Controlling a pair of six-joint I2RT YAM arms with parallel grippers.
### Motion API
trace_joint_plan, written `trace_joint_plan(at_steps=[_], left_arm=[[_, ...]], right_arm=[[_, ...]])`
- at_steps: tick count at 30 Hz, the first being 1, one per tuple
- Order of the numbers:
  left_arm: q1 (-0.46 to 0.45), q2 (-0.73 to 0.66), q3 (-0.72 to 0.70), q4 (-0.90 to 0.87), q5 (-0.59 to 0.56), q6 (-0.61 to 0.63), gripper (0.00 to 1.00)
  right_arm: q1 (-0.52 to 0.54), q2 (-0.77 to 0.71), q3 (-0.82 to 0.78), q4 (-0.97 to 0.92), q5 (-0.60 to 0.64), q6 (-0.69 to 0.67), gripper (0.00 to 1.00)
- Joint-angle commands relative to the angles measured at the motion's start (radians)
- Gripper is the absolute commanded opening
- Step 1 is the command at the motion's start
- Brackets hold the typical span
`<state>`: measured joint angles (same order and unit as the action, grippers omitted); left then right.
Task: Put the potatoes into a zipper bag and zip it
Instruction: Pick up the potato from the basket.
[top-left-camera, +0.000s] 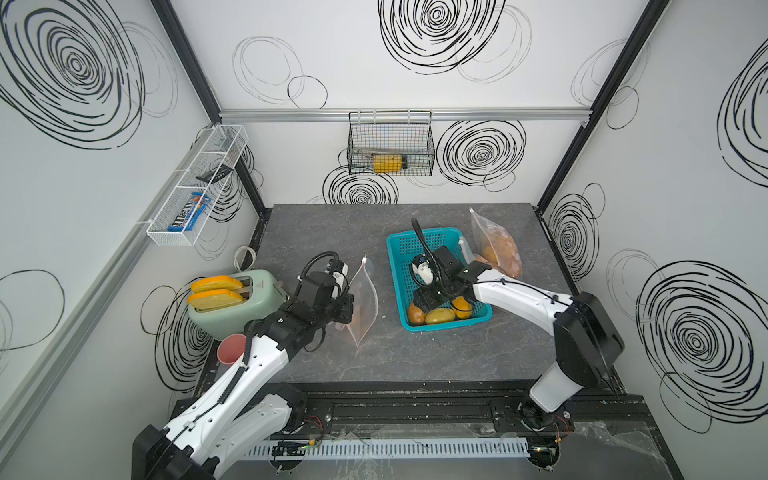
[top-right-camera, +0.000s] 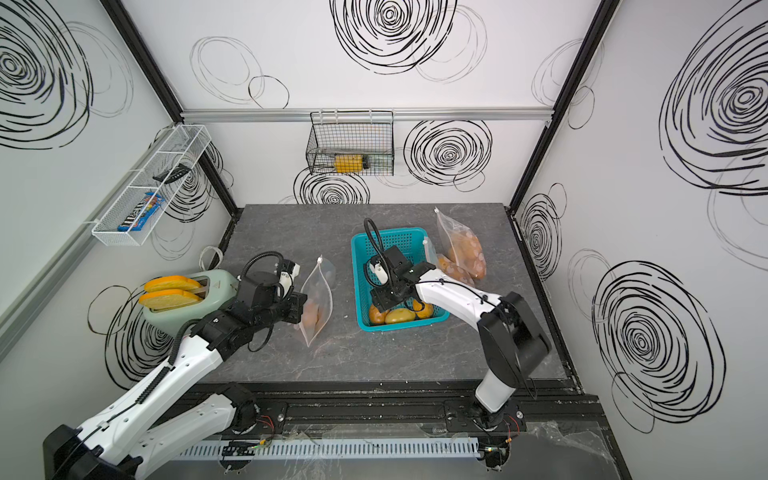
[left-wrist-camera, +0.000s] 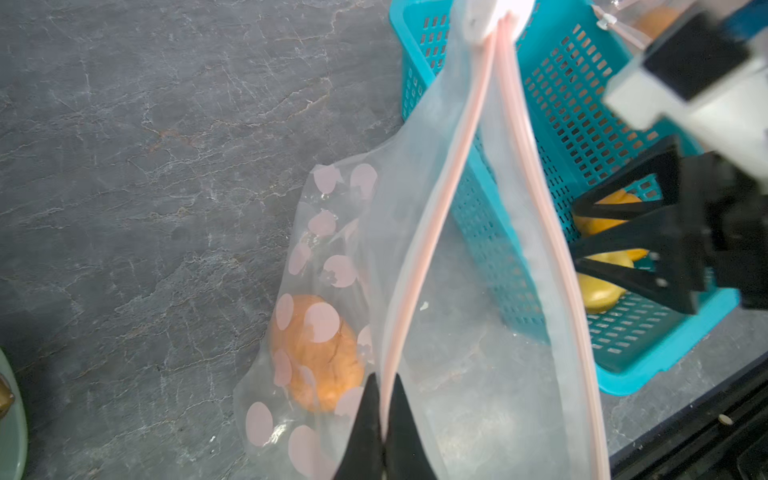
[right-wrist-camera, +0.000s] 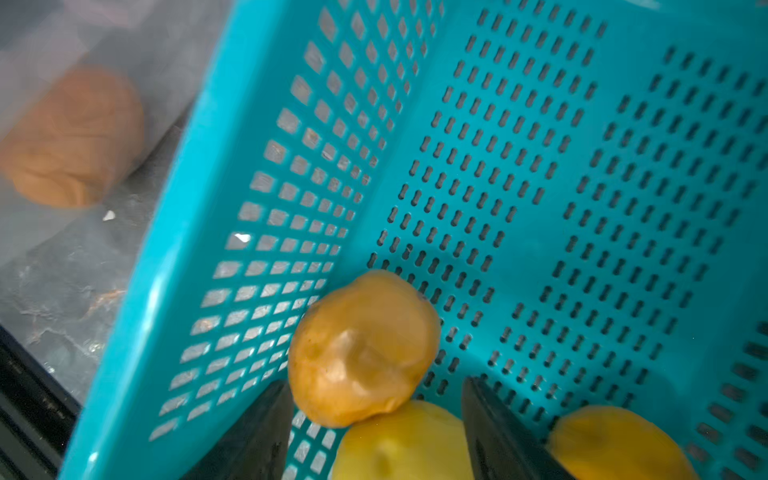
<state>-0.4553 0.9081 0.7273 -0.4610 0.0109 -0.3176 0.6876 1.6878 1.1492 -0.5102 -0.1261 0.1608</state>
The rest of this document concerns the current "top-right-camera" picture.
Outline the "teal plastic basket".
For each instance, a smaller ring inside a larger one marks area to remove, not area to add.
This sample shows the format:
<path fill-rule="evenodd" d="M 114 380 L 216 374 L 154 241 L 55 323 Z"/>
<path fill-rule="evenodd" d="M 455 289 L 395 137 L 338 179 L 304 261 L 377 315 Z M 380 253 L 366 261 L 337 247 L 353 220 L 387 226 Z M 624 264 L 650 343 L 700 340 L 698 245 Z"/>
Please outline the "teal plastic basket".
<path fill-rule="evenodd" d="M 418 276 L 437 265 L 429 237 L 417 227 L 379 231 L 371 222 L 351 240 L 358 324 L 366 332 L 426 326 L 450 313 L 417 295 Z"/>

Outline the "clear zipper bag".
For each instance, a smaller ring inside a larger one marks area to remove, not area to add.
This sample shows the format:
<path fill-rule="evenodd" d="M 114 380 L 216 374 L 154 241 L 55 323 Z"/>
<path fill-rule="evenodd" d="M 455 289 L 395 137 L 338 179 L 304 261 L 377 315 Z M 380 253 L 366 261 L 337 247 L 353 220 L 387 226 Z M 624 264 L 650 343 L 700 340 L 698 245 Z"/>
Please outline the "clear zipper bag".
<path fill-rule="evenodd" d="M 477 235 L 466 225 L 434 209 L 447 258 L 474 280 L 484 279 L 487 262 Z"/>
<path fill-rule="evenodd" d="M 443 273 L 451 277 L 452 279 L 459 281 L 470 287 L 474 287 L 475 283 L 471 275 L 462 267 L 451 261 L 448 257 L 442 254 L 438 254 L 435 250 L 433 242 L 429 237 L 425 237 L 422 240 L 424 248 L 425 259 L 427 262 L 435 265 Z"/>
<path fill-rule="evenodd" d="M 301 288 L 301 292 L 307 296 L 307 301 L 303 307 L 298 329 L 307 346 L 312 345 L 330 320 L 335 285 L 335 265 L 327 258 L 320 256 Z"/>

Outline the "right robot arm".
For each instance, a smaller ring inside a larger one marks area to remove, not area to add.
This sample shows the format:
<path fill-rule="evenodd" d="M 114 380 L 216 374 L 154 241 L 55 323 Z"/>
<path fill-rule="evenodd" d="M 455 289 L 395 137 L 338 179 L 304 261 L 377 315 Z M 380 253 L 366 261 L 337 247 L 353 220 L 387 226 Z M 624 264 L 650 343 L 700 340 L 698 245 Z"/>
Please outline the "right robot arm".
<path fill-rule="evenodd" d="M 439 307 L 477 331 L 488 372 L 475 390 L 488 413 L 499 412 L 551 351 L 526 300 L 516 292 L 488 293 L 461 283 L 432 263 L 414 264 L 397 247 L 378 252 L 363 267 L 380 310 L 411 300 Z"/>

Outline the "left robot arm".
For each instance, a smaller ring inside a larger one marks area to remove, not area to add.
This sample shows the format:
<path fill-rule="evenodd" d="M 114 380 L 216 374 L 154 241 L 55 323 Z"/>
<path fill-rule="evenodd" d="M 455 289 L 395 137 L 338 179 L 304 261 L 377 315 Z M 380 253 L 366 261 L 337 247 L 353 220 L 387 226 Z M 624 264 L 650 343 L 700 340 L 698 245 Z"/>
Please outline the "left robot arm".
<path fill-rule="evenodd" d="M 170 354 L 119 399 L 79 427 L 57 427 L 43 442 L 47 479 L 145 479 L 199 441 L 231 430 L 247 433 L 265 418 L 253 394 L 230 383 L 178 416 L 162 421 L 177 400 L 256 333 L 298 323 L 306 302 L 296 291 L 298 265 L 242 273 L 234 299 L 187 321 Z"/>

